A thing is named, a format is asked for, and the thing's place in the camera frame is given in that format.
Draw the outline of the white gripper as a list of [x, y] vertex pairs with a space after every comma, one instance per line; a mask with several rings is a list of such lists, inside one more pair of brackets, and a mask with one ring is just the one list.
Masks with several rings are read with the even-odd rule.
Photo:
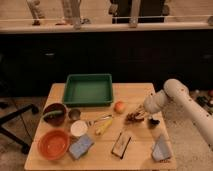
[[160, 95], [148, 96], [142, 105], [139, 106], [137, 111], [142, 115], [156, 114], [162, 110], [164, 106], [164, 98]]

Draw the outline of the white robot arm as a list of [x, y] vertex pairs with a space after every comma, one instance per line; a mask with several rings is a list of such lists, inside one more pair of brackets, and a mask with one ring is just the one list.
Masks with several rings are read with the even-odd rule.
[[213, 151], [213, 116], [190, 97], [189, 89], [179, 80], [166, 80], [160, 91], [145, 98], [142, 110], [148, 115], [153, 115], [160, 112], [169, 101], [174, 101], [183, 108]]

